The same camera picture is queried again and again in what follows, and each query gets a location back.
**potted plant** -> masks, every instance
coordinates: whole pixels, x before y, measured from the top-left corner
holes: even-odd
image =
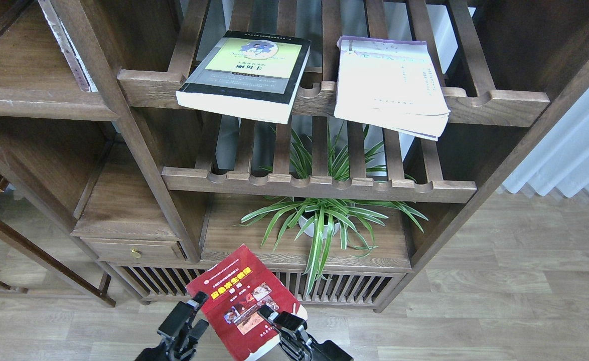
[[[364,128],[364,137],[368,133],[369,126]],[[328,170],[329,176],[338,181],[347,180],[350,177],[350,163],[348,146],[343,146],[338,150],[337,142],[340,132],[334,139],[331,139],[328,133]],[[378,142],[373,147],[365,151],[366,164],[374,160],[375,156],[382,152],[384,142]],[[308,178],[312,174],[313,156],[304,146],[304,142],[299,135],[292,131],[292,152],[290,154],[290,163],[294,167],[299,178]],[[263,167],[267,171],[272,171],[271,167]],[[386,171],[386,166],[378,164],[367,167],[366,172]],[[266,197],[275,200],[270,206],[265,206],[256,211],[248,213],[241,219],[239,226],[251,226],[264,219],[267,215],[272,215],[265,234],[261,241],[261,246],[265,244],[268,236],[278,227],[274,250],[276,251],[283,234],[297,224],[301,230],[297,233],[294,240],[297,240],[306,229],[311,230],[313,242],[311,244],[308,263],[304,274],[308,274],[306,283],[306,294],[313,289],[315,281],[322,277],[322,272],[328,255],[330,253],[333,237],[339,233],[341,249],[351,247],[365,251],[363,256],[367,256],[377,247],[375,245],[375,234],[372,224],[385,226],[383,220],[387,219],[377,211],[370,209],[370,206],[393,208],[405,213],[416,226],[423,231],[416,217],[428,220],[425,215],[421,214],[404,202],[398,201],[362,201],[352,199],[329,199],[329,198],[296,198],[296,197]],[[285,216],[283,224],[278,225],[278,221]],[[370,242],[359,233],[356,224],[362,224],[368,231]],[[349,235],[354,235],[358,243],[351,244]]]

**drawer knob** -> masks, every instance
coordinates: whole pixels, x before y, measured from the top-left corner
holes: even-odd
[[[131,253],[132,257],[134,257],[134,258],[141,258],[141,254],[140,254],[140,252],[138,251],[138,249],[136,249],[136,248],[132,247],[132,249],[131,249],[131,250],[132,250],[132,253]]]

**robotic arm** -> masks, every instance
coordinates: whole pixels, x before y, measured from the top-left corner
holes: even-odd
[[[144,349],[136,357],[136,361],[189,361],[192,359],[196,354],[199,338],[210,325],[201,319],[196,326],[192,327],[196,313],[207,299],[207,294],[199,292],[190,301],[178,302],[159,326],[157,333],[161,335],[161,343],[155,348]]]
[[[280,336],[279,346],[290,359],[295,361],[353,361],[352,357],[333,341],[319,343],[306,332],[308,324],[292,313],[277,313],[267,305],[258,313]]]

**white flower pot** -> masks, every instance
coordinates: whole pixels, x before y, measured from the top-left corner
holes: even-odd
[[[304,228],[304,226],[306,225],[306,222],[308,222],[308,219],[304,216],[299,217],[299,227]],[[335,223],[335,229],[334,229],[334,233],[333,236],[336,235],[336,233],[339,231],[339,222]],[[315,235],[315,222],[311,223],[310,226],[306,227],[306,229],[304,229],[304,233],[306,233],[306,235],[308,235],[309,237],[313,237]],[[324,225],[324,235],[322,235],[322,238],[327,238],[328,236],[328,226]]]

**paperback book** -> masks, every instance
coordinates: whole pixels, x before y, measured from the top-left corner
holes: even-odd
[[[430,140],[450,110],[423,41],[343,36],[334,116]]]
[[[264,304],[308,318],[306,309],[246,245],[196,277],[187,291],[210,296],[201,311],[236,361],[258,359],[279,343],[278,333],[258,314]]]
[[[228,31],[176,91],[182,107],[286,124],[310,41]]]

